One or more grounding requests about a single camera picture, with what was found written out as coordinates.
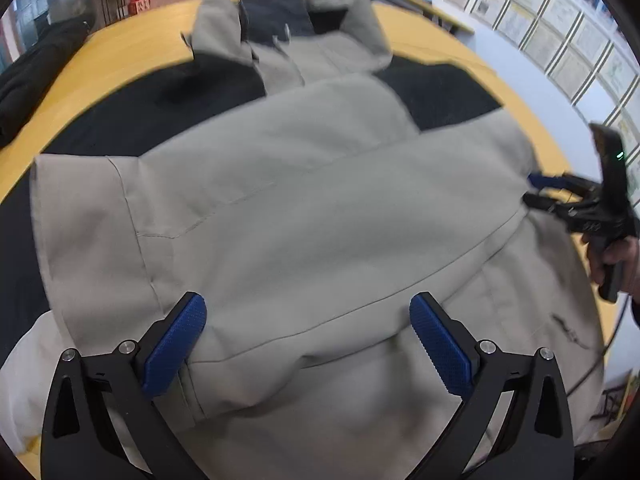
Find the person's right hand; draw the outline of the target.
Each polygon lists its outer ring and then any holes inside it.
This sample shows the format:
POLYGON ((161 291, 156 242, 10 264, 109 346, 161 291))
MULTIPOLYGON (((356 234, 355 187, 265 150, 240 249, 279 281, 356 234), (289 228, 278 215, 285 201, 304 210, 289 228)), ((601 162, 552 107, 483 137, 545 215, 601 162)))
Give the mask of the person's right hand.
POLYGON ((587 245, 587 259, 591 281, 602 285, 605 277, 606 264, 621 263, 623 265, 622 292, 631 296, 636 304, 639 302, 639 240, 634 236, 627 236, 608 246, 603 252, 598 252, 593 243, 593 237, 582 236, 582 242, 587 245))

